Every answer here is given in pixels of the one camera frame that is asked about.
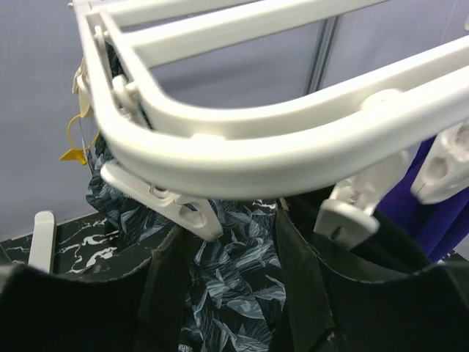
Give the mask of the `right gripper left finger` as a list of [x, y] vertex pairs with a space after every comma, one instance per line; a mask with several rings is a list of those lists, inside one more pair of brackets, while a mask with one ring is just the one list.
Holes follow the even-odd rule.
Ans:
[[1, 267], [3, 351], [175, 351], [191, 236], [174, 227], [81, 274]]

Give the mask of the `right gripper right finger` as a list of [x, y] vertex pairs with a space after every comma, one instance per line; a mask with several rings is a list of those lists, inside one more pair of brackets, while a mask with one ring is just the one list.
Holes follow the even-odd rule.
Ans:
[[411, 273], [377, 265], [285, 212], [276, 242], [286, 312], [271, 351], [466, 351], [468, 264]]

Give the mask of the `white plastic clip hanger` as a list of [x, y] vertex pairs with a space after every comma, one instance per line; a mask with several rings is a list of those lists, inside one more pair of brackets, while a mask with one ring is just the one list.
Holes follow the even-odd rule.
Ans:
[[74, 1], [85, 90], [114, 160], [100, 173], [140, 197], [275, 198], [330, 185], [468, 120], [468, 39], [459, 38], [283, 103], [209, 109], [151, 74], [367, 1]]

